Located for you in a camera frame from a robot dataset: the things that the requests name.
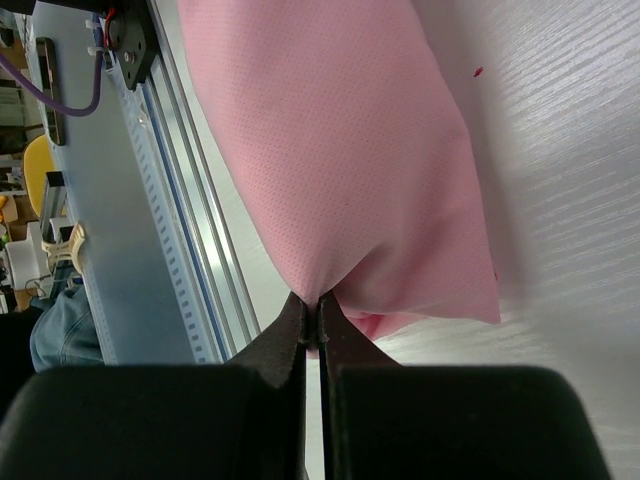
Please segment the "pink t-shirt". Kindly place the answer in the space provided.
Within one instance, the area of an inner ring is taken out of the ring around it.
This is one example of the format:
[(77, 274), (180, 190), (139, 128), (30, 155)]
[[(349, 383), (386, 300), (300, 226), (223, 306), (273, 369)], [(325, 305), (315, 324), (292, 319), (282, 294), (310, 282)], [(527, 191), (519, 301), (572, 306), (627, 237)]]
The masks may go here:
[(307, 305), (377, 339), (500, 320), (471, 140), (409, 1), (181, 1), (197, 100)]

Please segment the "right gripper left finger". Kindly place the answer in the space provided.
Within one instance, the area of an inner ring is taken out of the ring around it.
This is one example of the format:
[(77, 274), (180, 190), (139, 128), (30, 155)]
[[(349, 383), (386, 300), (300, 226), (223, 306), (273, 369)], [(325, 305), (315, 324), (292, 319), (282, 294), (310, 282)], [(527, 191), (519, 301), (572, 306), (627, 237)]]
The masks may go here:
[(5, 479), (301, 479), (306, 308), (223, 365), (63, 367), (1, 427)]

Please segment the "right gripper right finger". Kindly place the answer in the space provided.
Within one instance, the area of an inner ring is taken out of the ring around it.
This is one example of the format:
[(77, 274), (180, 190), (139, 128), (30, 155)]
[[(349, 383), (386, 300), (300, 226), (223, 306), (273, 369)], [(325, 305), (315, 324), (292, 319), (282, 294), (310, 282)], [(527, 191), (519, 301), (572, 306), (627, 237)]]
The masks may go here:
[(330, 479), (607, 479), (582, 402), (525, 365), (403, 366), (343, 314), (317, 307)]

